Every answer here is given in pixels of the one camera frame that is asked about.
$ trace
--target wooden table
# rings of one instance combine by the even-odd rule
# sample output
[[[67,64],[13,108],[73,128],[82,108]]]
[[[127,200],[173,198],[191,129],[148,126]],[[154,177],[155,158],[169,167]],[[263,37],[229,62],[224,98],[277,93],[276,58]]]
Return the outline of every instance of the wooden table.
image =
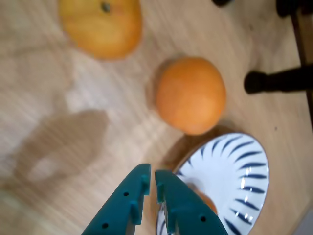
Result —
[[[233,131],[256,137],[269,160],[268,195],[251,234],[291,234],[313,199],[306,95],[243,89],[251,69],[300,64],[291,20],[274,5],[142,1],[140,46],[105,62],[71,45],[56,0],[1,0],[0,234],[80,234],[137,164],[173,169],[196,143]],[[212,61],[227,88],[221,122],[203,137],[183,136],[154,110],[155,73],[182,54]],[[137,235],[155,234],[152,214],[146,198]]]

